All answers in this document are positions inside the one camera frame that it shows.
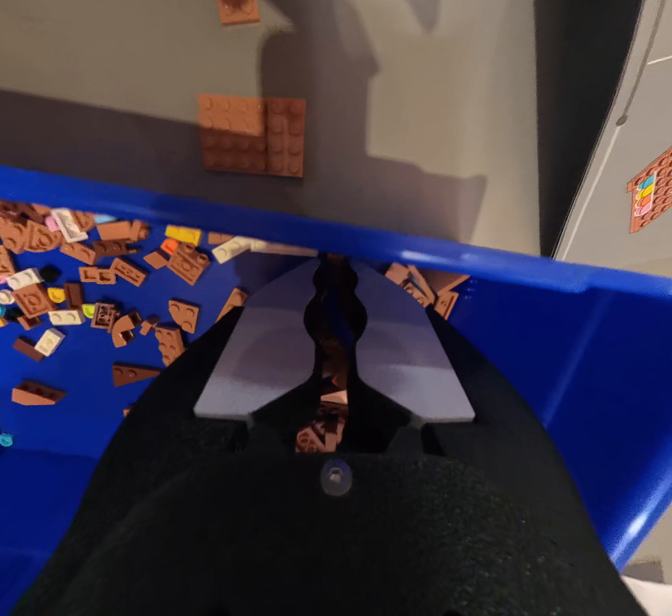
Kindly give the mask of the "blue plastic bin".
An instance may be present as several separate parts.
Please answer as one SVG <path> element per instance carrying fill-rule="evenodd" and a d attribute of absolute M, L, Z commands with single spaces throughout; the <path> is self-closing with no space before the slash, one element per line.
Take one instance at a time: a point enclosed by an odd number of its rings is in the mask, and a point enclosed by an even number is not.
<path fill-rule="evenodd" d="M 32 201 L 412 266 L 475 419 L 297 450 L 320 385 L 206 427 L 182 364 L 98 457 L 1 432 L 2 615 L 644 615 L 619 571 L 671 500 L 670 279 L 2 166 Z"/>

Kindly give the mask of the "pile of lego bricks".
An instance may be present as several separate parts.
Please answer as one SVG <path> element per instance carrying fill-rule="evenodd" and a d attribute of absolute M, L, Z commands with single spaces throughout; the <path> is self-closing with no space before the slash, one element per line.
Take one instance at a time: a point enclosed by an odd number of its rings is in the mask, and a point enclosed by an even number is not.
<path fill-rule="evenodd" d="M 300 413 L 297 450 L 335 449 L 352 418 L 349 405 L 349 276 L 347 257 L 230 237 L 206 252 L 193 241 L 152 246 L 138 220 L 109 222 L 116 234 L 70 242 L 42 212 L 1 212 L 1 324 L 36 335 L 1 336 L 1 432 L 21 449 L 98 457 L 140 395 L 169 366 L 188 421 L 247 428 L 249 420 L 206 419 L 194 407 L 243 312 L 265 285 L 312 258 L 320 260 L 315 296 L 304 315 L 315 343 L 314 372 L 323 409 Z M 393 263 L 386 279 L 424 309 L 438 301 L 416 268 Z"/>

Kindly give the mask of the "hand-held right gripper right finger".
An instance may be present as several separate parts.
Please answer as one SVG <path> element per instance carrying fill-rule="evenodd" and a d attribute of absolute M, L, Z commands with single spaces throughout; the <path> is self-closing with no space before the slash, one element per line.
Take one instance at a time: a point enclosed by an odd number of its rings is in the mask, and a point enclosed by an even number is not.
<path fill-rule="evenodd" d="M 352 417 L 416 425 L 473 422 L 475 410 L 427 311 L 365 262 L 349 267 Z"/>

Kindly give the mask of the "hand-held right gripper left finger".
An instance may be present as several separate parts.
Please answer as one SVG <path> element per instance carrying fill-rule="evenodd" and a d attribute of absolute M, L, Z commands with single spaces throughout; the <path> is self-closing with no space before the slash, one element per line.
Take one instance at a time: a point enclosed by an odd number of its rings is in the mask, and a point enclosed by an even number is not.
<path fill-rule="evenodd" d="M 265 285 L 245 303 L 228 343 L 194 407 L 206 419 L 249 420 L 308 381 L 315 343 L 305 310 L 316 293 L 318 258 Z"/>

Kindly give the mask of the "brown lego plate assembly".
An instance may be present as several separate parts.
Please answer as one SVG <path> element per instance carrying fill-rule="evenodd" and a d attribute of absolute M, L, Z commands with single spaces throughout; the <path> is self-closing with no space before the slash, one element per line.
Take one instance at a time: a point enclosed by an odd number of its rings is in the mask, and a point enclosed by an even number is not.
<path fill-rule="evenodd" d="M 197 122 L 207 171 L 301 179 L 307 102 L 201 93 Z"/>

